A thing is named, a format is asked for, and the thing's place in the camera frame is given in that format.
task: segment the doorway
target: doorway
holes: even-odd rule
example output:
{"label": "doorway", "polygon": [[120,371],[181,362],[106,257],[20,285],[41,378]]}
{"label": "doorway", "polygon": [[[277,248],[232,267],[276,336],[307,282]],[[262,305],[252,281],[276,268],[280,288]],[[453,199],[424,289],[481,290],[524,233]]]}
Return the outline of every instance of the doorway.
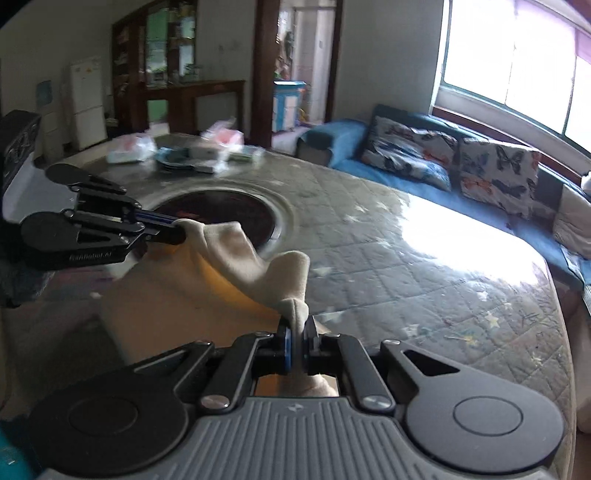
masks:
{"label": "doorway", "polygon": [[258,0],[251,142],[294,155],[330,121],[341,19],[342,0]]}

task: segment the blue sofa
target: blue sofa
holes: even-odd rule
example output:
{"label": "blue sofa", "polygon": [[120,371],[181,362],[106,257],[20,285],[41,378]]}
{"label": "blue sofa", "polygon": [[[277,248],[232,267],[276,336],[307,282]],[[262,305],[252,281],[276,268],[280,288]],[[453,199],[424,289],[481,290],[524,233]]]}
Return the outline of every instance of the blue sofa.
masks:
{"label": "blue sofa", "polygon": [[[435,116],[410,113],[385,105],[375,107],[371,125],[374,124],[374,117],[376,116],[390,118],[409,127],[444,132],[458,140],[466,137],[487,138],[475,131]],[[508,215],[504,210],[496,206],[464,197],[460,189],[457,172],[450,173],[452,191],[444,192],[420,181],[366,165],[358,159],[365,148],[368,134],[368,125],[357,120],[345,119],[320,125],[302,135],[298,141],[296,156],[306,159],[300,155],[304,147],[325,151],[327,153],[326,166],[330,168],[412,193],[456,212],[468,215],[511,235],[518,236],[545,258],[555,280],[577,293],[583,290],[583,281],[569,269],[560,244],[553,238],[552,219],[534,215],[530,220],[523,220],[514,215]],[[547,212],[555,213],[558,211],[564,184],[570,185],[579,191],[581,195],[584,195],[578,185],[544,165],[540,165],[535,199],[546,207]],[[582,268],[582,270],[591,271],[591,268]]]}

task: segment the metal screw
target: metal screw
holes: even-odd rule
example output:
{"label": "metal screw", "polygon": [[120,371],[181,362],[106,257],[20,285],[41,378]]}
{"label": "metal screw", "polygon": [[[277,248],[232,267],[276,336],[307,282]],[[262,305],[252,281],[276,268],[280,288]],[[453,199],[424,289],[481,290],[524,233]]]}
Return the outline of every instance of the metal screw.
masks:
{"label": "metal screw", "polygon": [[383,395],[370,395],[361,399],[361,404],[372,411],[382,411],[392,406],[392,401]]}
{"label": "metal screw", "polygon": [[221,410],[230,406],[230,400],[223,395],[206,395],[201,399],[201,405],[208,410]]}

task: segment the white refrigerator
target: white refrigerator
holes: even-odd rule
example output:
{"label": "white refrigerator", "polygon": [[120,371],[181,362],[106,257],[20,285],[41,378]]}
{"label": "white refrigerator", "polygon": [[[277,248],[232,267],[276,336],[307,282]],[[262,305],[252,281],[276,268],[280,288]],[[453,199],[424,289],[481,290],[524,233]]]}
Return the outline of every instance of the white refrigerator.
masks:
{"label": "white refrigerator", "polygon": [[92,57],[70,66],[72,130],[78,150],[107,138],[100,58]]}

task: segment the garment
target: garment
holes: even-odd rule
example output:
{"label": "garment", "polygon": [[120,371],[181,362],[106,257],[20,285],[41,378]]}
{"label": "garment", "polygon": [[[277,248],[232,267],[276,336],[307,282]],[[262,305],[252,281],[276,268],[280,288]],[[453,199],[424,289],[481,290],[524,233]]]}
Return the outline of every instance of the garment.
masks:
{"label": "garment", "polygon": [[336,395],[321,375],[301,370],[308,256],[286,252],[266,262],[237,222],[176,223],[187,240],[178,247],[151,245],[103,296],[102,320],[124,360],[138,362],[194,340],[229,346],[246,333],[275,331],[283,315],[291,324],[294,372],[275,393]]}

